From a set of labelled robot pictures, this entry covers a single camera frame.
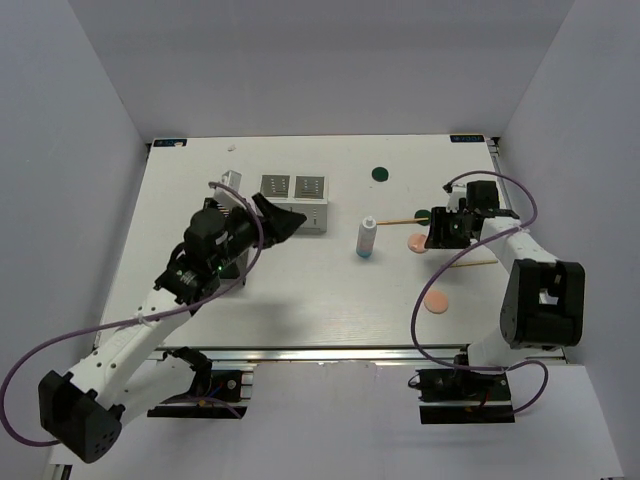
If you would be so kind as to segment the peach puff with ribbon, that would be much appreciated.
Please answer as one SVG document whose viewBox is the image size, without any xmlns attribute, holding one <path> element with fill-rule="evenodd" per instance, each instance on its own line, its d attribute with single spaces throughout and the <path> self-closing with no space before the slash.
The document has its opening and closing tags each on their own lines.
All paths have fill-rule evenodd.
<svg viewBox="0 0 640 480">
<path fill-rule="evenodd" d="M 410 251 L 423 254 L 428 248 L 426 247 L 427 236 L 420 233 L 415 233 L 409 236 L 407 240 L 407 246 Z"/>
</svg>

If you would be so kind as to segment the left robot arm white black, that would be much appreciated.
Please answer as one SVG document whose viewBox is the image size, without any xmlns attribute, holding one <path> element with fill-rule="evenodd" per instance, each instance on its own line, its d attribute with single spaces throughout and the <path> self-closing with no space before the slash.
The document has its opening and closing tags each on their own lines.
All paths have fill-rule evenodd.
<svg viewBox="0 0 640 480">
<path fill-rule="evenodd" d="M 144 380 L 132 377 L 150 354 L 220 292 L 220 275 L 249 249 L 289 239 L 306 222 L 262 194 L 222 213 L 206 206 L 190 219 L 183 240 L 155 280 L 132 323 L 118 327 L 66 373 L 38 385 L 40 422 L 79 459 L 91 464 L 136 417 L 176 395 L 205 396 L 211 362 L 189 347 L 171 350 Z"/>
</svg>

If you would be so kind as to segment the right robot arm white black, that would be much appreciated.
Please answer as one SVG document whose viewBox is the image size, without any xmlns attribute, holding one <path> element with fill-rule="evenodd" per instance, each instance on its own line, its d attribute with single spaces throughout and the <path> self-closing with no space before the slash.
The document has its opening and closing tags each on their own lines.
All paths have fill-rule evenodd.
<svg viewBox="0 0 640 480">
<path fill-rule="evenodd" d="M 579 344 L 586 273 L 536 242 L 531 222 L 501 206 L 496 182 L 449 183 L 444 190 L 448 203 L 431 209 L 425 247 L 456 250 L 455 260 L 471 247 L 486 247 L 509 274 L 497 327 L 466 347 L 466 364 L 451 374 L 453 390 L 472 399 L 486 389 L 486 372 L 518 364 L 534 350 Z"/>
</svg>

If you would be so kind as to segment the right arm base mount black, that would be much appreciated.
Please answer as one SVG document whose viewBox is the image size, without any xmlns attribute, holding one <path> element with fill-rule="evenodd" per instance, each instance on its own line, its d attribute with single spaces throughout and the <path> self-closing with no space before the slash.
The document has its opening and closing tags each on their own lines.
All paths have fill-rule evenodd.
<svg viewBox="0 0 640 480">
<path fill-rule="evenodd" d="M 417 370 L 407 386 L 419 396 L 423 425 L 480 425 L 515 422 L 505 374 L 456 369 Z"/>
</svg>

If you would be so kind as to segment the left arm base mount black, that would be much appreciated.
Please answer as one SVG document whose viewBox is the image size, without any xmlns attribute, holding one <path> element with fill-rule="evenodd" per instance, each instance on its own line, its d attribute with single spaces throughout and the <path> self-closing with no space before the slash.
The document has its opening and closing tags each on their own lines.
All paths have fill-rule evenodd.
<svg viewBox="0 0 640 480">
<path fill-rule="evenodd" d="M 241 420 L 252 396 L 251 367 L 215 365 L 205 382 L 147 412 L 148 418 Z"/>
</svg>

